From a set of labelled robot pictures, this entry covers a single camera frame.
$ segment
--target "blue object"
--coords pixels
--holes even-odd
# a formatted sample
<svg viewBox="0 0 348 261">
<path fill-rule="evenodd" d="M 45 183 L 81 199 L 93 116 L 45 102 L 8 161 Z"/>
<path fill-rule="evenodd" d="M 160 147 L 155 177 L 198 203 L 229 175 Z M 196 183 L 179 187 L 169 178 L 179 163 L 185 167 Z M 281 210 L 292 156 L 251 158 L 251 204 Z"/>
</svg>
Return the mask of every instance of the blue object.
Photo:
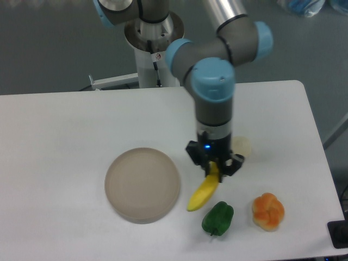
<svg viewBox="0 0 348 261">
<path fill-rule="evenodd" d="M 165 51 L 165 62 L 167 63 L 167 66 L 171 72 L 176 52 L 180 49 L 180 47 L 182 47 L 184 44 L 187 44 L 188 42 L 191 41 L 184 38 L 175 40 L 168 46 L 167 51 Z"/>
<path fill-rule="evenodd" d="M 273 50 L 273 35 L 271 29 L 264 22 L 255 22 L 259 42 L 255 60 L 269 55 Z"/>
<path fill-rule="evenodd" d="M 98 0 L 93 0 L 94 6 L 96 7 L 96 10 L 99 14 L 100 20 L 102 21 L 103 25 L 107 28 L 112 28 L 114 27 L 114 25 L 109 21 L 109 19 L 107 19 L 107 17 L 105 16 L 102 8 L 100 7 Z"/>
<path fill-rule="evenodd" d="M 348 15 L 348 1 L 347 0 L 330 0 L 330 4 L 336 11 L 344 15 Z"/>
<path fill-rule="evenodd" d="M 229 100 L 233 96 L 234 85 L 234 69 L 226 60 L 205 58 L 192 69 L 192 89 L 208 102 L 221 103 Z"/>
<path fill-rule="evenodd" d="M 285 10 L 304 17 L 316 15 L 325 3 L 325 0 L 278 0 Z"/>
</svg>

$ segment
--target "round container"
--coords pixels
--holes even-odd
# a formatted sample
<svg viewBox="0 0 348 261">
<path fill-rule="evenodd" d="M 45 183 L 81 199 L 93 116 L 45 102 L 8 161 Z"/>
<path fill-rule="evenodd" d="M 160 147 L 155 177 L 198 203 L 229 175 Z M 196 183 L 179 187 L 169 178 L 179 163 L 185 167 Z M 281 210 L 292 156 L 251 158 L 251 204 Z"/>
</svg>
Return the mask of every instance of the round container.
<svg viewBox="0 0 348 261">
<path fill-rule="evenodd" d="M 180 191 L 173 161 L 152 148 L 136 148 L 120 155 L 105 177 L 105 193 L 126 220 L 151 223 L 165 216 Z"/>
</svg>

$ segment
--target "green bell pepper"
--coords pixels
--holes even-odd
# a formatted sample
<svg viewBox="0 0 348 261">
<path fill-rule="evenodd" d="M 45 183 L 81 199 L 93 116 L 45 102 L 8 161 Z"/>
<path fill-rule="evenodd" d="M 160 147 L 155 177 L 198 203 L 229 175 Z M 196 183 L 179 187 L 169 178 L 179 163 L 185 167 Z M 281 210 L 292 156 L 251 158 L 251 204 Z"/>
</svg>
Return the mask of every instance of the green bell pepper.
<svg viewBox="0 0 348 261">
<path fill-rule="evenodd" d="M 231 224 L 234 210 L 226 202 L 220 201 L 209 211 L 202 221 L 202 228 L 210 235 L 221 236 Z"/>
</svg>

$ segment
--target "gray floor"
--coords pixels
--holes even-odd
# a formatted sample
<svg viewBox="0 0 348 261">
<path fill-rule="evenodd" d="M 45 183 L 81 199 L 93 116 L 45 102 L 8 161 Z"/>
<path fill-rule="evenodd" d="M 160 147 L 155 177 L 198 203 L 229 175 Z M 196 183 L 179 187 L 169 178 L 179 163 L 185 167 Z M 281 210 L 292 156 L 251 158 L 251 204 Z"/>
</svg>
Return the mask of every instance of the gray floor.
<svg viewBox="0 0 348 261">
<path fill-rule="evenodd" d="M 40 0 L 0 1 L 0 95 L 76 91 L 89 84 L 90 73 L 101 79 L 135 72 L 123 26 L 104 28 L 92 0 L 47 0 L 38 8 L 26 2 Z M 268 58 L 237 68 L 238 82 L 300 80 L 323 139 L 348 112 L 348 16 L 326 5 L 300 18 L 275 0 L 243 2 L 253 20 L 271 27 L 275 48 Z M 200 0 L 172 0 L 171 6 L 186 38 L 214 36 Z M 326 152 L 338 193 L 348 183 L 347 149 L 345 132 Z"/>
</svg>

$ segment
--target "plastic bag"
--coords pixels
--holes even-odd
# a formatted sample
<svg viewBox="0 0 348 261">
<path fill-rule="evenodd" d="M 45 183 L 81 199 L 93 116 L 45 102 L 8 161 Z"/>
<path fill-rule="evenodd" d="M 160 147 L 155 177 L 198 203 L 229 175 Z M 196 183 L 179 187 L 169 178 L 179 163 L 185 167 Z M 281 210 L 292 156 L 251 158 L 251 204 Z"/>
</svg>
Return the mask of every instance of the plastic bag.
<svg viewBox="0 0 348 261">
<path fill-rule="evenodd" d="M 336 11 L 348 15 L 348 0 L 330 0 L 330 5 Z"/>
<path fill-rule="evenodd" d="M 278 0 L 277 3 L 293 14 L 312 17 L 320 11 L 325 0 Z"/>
</svg>

